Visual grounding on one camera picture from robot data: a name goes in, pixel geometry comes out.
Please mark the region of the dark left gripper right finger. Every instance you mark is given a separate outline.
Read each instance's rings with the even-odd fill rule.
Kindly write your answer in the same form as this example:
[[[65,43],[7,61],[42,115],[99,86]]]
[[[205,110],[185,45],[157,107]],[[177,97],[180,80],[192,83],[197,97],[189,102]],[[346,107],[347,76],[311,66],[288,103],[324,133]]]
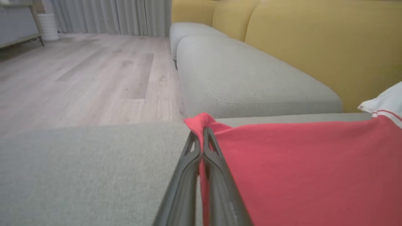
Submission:
[[[210,226],[253,226],[217,138],[204,128],[203,161],[208,182]]]

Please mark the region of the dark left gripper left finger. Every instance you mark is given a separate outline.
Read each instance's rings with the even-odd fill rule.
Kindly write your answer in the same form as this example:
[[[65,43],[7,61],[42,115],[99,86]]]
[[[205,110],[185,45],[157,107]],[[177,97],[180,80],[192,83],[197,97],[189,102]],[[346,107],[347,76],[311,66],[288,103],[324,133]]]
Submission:
[[[190,132],[153,226],[195,226],[201,157],[200,141],[196,134]]]

